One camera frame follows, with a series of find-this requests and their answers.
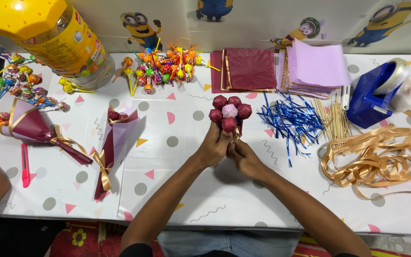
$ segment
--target plastic jar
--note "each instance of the plastic jar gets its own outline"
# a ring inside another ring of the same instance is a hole
[[[0,34],[74,84],[107,84],[115,62],[77,10],[65,0],[0,0]]]

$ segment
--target lollipop bouquet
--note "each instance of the lollipop bouquet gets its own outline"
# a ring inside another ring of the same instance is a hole
[[[137,119],[137,110],[134,107],[130,107],[122,113],[115,112],[111,106],[107,109],[107,124],[102,151],[100,154],[94,151],[91,155],[100,166],[98,185],[94,192],[95,200],[99,199],[104,191],[112,189],[108,174],[117,162]]]
[[[52,131],[36,106],[18,98],[12,104],[8,126],[0,126],[0,132],[20,140],[53,143],[82,165],[93,162],[80,144],[61,135],[60,126],[56,125],[55,132]],[[77,144],[80,152],[72,148],[73,143]]]
[[[243,120],[252,114],[252,107],[242,103],[239,97],[231,96],[229,99],[219,95],[213,99],[209,118],[216,123],[220,129],[231,132],[235,139],[242,137]]]

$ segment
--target blue tape dispenser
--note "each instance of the blue tape dispenser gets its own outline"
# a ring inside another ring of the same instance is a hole
[[[389,102],[408,75],[407,62],[394,58],[361,75],[351,97],[348,120],[363,129],[391,117]]]

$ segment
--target minion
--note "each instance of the minion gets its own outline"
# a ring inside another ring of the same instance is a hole
[[[123,27],[125,27],[132,37],[128,37],[128,44],[132,44],[131,38],[136,40],[143,48],[155,49],[158,43],[157,34],[161,32],[161,22],[154,20],[153,23],[158,27],[158,30],[153,31],[152,27],[147,24],[147,17],[140,12],[123,13],[120,16]],[[163,45],[160,43],[158,50],[163,50]]]
[[[411,2],[386,5],[375,12],[367,26],[352,38],[347,45],[356,42],[356,47],[365,47],[370,43],[378,42],[398,28],[410,23],[411,20],[404,22],[410,14]]]
[[[233,0],[198,0],[196,17],[201,20],[204,15],[207,16],[207,21],[221,21],[221,17],[230,13],[232,10]]]
[[[301,21],[300,26],[278,41],[272,41],[276,50],[290,46],[294,39],[315,38],[320,33],[321,24],[315,18],[308,17]]]

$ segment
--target patterned tablecloth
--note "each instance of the patterned tablecloth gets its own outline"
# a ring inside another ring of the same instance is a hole
[[[207,62],[209,54],[201,55]],[[125,56],[136,60],[133,54],[112,54],[117,64],[116,72]],[[352,85],[356,85],[363,73],[394,57],[346,54]],[[411,62],[411,55],[397,57]],[[95,162],[80,166],[64,151],[48,143],[29,144],[32,181],[28,188],[23,188],[21,142],[0,134],[0,167],[12,184],[11,191],[0,202],[0,215],[131,221],[154,192],[197,150],[208,129],[210,121],[207,115],[216,95],[212,95],[210,90],[210,70],[204,66],[195,67],[193,83],[155,87],[150,95],[139,87],[134,97],[129,94],[125,76],[94,94],[69,95],[57,85],[60,77],[52,74],[48,67],[28,66],[35,74],[42,73],[43,83],[40,86],[49,91],[48,96],[71,105],[67,113],[48,112],[47,120],[60,125],[63,136],[76,140],[89,153],[102,147],[109,104],[117,111],[133,105],[138,109],[140,120],[120,156],[121,161],[110,173],[112,190],[103,194],[100,200],[93,199],[99,166]],[[370,201],[360,199],[352,187],[340,188],[333,184],[319,168],[320,157],[326,152],[327,139],[323,136],[319,145],[305,151],[312,153],[310,158],[291,155],[293,167],[289,168],[285,139],[275,138],[271,127],[262,124],[256,115],[265,104],[263,94],[230,93],[225,96],[239,96],[243,103],[252,105],[254,114],[244,122],[242,140],[250,144],[260,159],[321,201],[353,231],[411,235],[411,194],[393,194]],[[281,99],[276,93],[267,97],[269,102]],[[0,112],[10,110],[12,98],[8,94],[3,97]],[[365,131],[389,123],[411,128],[411,119],[396,113]],[[336,163],[345,164],[352,160],[350,158],[352,156]],[[411,191],[411,181],[388,188],[360,187],[360,190],[368,197]],[[168,225],[177,229],[301,229],[299,222],[268,190],[257,181],[240,175],[228,159],[217,167],[207,168],[198,177],[180,201]]]

